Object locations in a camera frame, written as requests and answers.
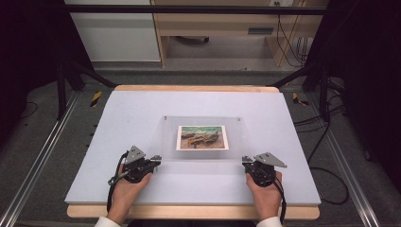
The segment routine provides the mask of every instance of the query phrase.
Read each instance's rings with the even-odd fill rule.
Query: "person's right hand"
[[[247,186],[253,194],[253,203],[259,220],[278,216],[278,209],[281,203],[281,194],[277,187],[272,183],[267,187],[260,187],[254,183],[251,175],[246,174]],[[276,171],[276,179],[282,182],[282,173]]]

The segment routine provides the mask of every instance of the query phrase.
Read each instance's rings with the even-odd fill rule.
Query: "black curtain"
[[[329,7],[347,13],[323,17],[306,65],[319,62],[344,80],[344,104],[365,149],[401,191],[401,4],[331,0]],[[305,87],[320,77],[307,75]]]
[[[65,78],[75,90],[84,84],[68,61],[93,70],[70,14],[40,10],[45,3],[64,4],[62,0],[0,2],[0,144],[20,119],[27,94],[55,81],[62,62]]]

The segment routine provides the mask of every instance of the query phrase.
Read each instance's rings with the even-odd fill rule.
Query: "white cabinet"
[[[149,0],[65,0],[65,4],[149,5]],[[71,13],[91,61],[160,61],[150,13]]]

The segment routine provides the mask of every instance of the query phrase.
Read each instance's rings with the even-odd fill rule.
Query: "wire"
[[[330,121],[327,123],[326,128],[323,132],[323,135],[321,136],[321,138],[319,139],[318,143],[316,144],[315,148],[312,150],[312,153],[309,155],[309,157],[307,158],[307,163],[310,163],[310,160],[312,159],[313,155],[316,153],[316,150],[318,149],[319,145],[321,144],[324,136],[327,134],[328,132],[328,128],[330,128]]]
[[[110,189],[109,189],[109,195],[107,197],[107,206],[106,206],[107,212],[109,212],[110,208],[112,207],[113,193],[114,193],[115,186],[117,185],[117,182],[119,180],[121,180],[121,178],[118,177],[118,171],[120,170],[121,162],[123,161],[124,158],[127,158],[127,155],[128,155],[128,151],[125,152],[123,155],[121,155],[120,160],[118,161],[118,164],[117,164],[117,169],[115,170],[115,174],[109,180]]]
[[[326,126],[327,126],[327,124],[326,124],[326,125],[323,125],[323,126],[320,126],[320,127],[316,128],[316,129],[314,129],[314,130],[297,131],[297,133],[313,132],[313,131],[317,131],[317,130],[319,130],[319,129],[321,129],[321,128],[324,128],[324,127],[326,127]]]
[[[273,182],[274,186],[277,187],[278,192],[281,195],[281,214],[280,214],[280,222],[283,224],[284,222],[284,217],[286,215],[286,211],[287,211],[287,202],[286,202],[286,197],[284,196],[284,187],[281,184],[280,180],[278,180],[277,178],[275,179],[280,186],[277,184],[276,181]]]
[[[301,67],[301,65],[294,65],[294,64],[292,64],[291,62],[289,62],[286,52],[284,51],[283,47],[280,45],[280,41],[279,41],[279,39],[278,39],[278,31],[279,31],[280,28],[282,28],[282,27],[281,27],[281,21],[280,21],[280,14],[277,15],[277,17],[278,17],[278,23],[277,23],[277,30],[276,30],[276,33],[277,33],[277,35],[276,35],[276,40],[277,40],[278,47],[280,47],[281,51],[283,52],[284,58],[286,58],[286,61],[287,61],[287,63],[288,63],[289,65],[291,65],[292,67]],[[286,37],[286,40],[287,40],[287,42],[288,42],[289,48],[290,48],[291,51],[292,51],[292,54],[294,54],[294,52],[293,52],[293,50],[292,50],[292,48],[291,48],[291,45],[289,44],[289,40],[287,39],[286,33],[284,32],[284,30],[283,30],[282,32],[283,32],[284,36]]]
[[[341,97],[341,95],[331,96],[331,97],[328,99],[327,103],[330,104],[330,101],[331,101],[333,98],[335,98],[335,97]],[[332,110],[330,110],[329,113],[330,113],[330,115],[335,114],[336,111],[341,110],[341,109],[343,109],[343,108],[344,108],[344,105],[341,104],[341,105],[339,105],[339,106],[333,108]],[[300,125],[304,125],[304,124],[310,124],[310,123],[313,123],[313,122],[317,121],[320,117],[321,117],[321,116],[318,115],[318,116],[311,117],[311,118],[309,118],[309,119],[307,119],[307,120],[303,120],[303,121],[299,121],[299,122],[294,122],[294,125],[295,125],[295,126],[300,126]],[[312,157],[313,157],[314,154],[316,153],[316,151],[317,151],[317,149],[318,149],[320,143],[322,142],[323,138],[324,138],[325,135],[327,134],[328,129],[330,128],[330,123],[331,123],[331,121],[330,121],[330,118],[329,118],[328,123],[327,123],[326,125],[320,126],[320,127],[317,128],[317,129],[311,130],[311,131],[316,131],[316,130],[318,130],[318,129],[321,129],[321,128],[324,128],[324,127],[325,127],[324,132],[323,132],[321,138],[319,139],[319,141],[318,141],[318,143],[316,144],[315,148],[312,150],[311,154],[310,154],[309,157],[307,158],[307,163],[308,163],[308,164],[310,164],[310,161],[312,160]],[[346,202],[348,202],[350,192],[349,192],[349,189],[348,189],[347,184],[345,183],[345,181],[344,181],[341,177],[339,177],[339,176],[336,175],[334,172],[332,172],[332,171],[330,171],[330,170],[328,170],[328,169],[325,169],[325,168],[315,167],[315,166],[309,166],[309,169],[311,169],[311,170],[323,171],[323,172],[326,172],[326,173],[328,173],[328,174],[334,176],[335,178],[337,178],[337,179],[340,181],[340,183],[341,183],[341,184],[344,186],[344,188],[345,188],[345,198],[344,198],[342,201],[330,201],[330,200],[327,200],[327,199],[323,196],[323,194],[322,194],[323,197],[321,198],[322,201],[325,201],[325,202],[330,203],[330,204],[333,204],[333,205],[343,205],[343,204],[345,204]]]
[[[350,192],[349,192],[347,184],[341,177],[339,177],[334,172],[327,170],[325,168],[310,166],[309,169],[323,171],[323,172],[326,172],[326,173],[332,175],[333,177],[337,178],[345,188],[345,198],[342,201],[330,201],[330,200],[325,199],[324,197],[321,198],[322,201],[325,201],[325,202],[333,204],[333,205],[343,205],[348,201],[348,199],[350,197]]]
[[[35,110],[33,110],[33,112],[30,113],[30,114],[27,114],[27,115],[25,115],[25,116],[21,116],[20,119],[27,118],[27,117],[33,115],[33,114],[38,110],[38,104],[36,104],[36,103],[34,103],[34,102],[27,102],[26,104],[33,104],[33,105],[35,105]]]
[[[294,22],[294,24],[292,25],[292,29],[291,29],[291,31],[290,31],[290,34],[292,34],[292,32],[294,31],[299,16],[300,16],[300,15],[297,15],[297,16],[296,16],[295,22]],[[304,65],[305,65],[305,62],[306,62],[306,56],[307,56],[307,54],[306,54],[307,38],[304,38],[304,49],[303,49],[301,55],[299,54],[299,46],[300,46],[300,44],[301,44],[301,41],[300,41],[300,38],[298,39],[298,43],[297,43],[297,54],[295,54],[294,50],[292,49],[292,45],[291,45],[291,43],[290,43],[290,41],[289,41],[289,38],[287,37],[286,32],[283,30],[283,27],[282,27],[282,24],[281,24],[280,14],[277,14],[277,18],[278,18],[278,22],[277,22],[277,30],[276,30],[276,33],[277,33],[277,35],[276,35],[276,40],[277,40],[278,46],[280,47],[281,51],[283,52],[284,57],[286,58],[287,63],[288,63],[289,65],[293,66],[293,67],[302,67],[302,66],[304,66]],[[286,39],[286,41],[287,41],[287,44],[288,44],[288,46],[289,46],[289,49],[290,49],[291,52],[292,52],[292,55],[294,56],[295,60],[296,60],[298,63],[300,63],[301,65],[294,65],[294,64],[292,64],[292,63],[289,62],[288,57],[287,57],[287,54],[286,54],[286,52],[284,51],[283,47],[280,45],[280,41],[279,41],[279,39],[278,39],[278,36],[279,36],[279,35],[278,35],[278,32],[279,32],[280,28],[281,28],[281,31],[282,31],[282,33],[283,33],[283,35],[284,35],[284,37],[285,37],[285,39]]]

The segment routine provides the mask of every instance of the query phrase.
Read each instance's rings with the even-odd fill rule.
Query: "black panel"
[[[42,13],[40,3],[0,1],[0,144],[19,120],[27,94],[57,79],[61,54],[93,69],[70,14]],[[73,88],[82,87],[78,72],[66,78]]]

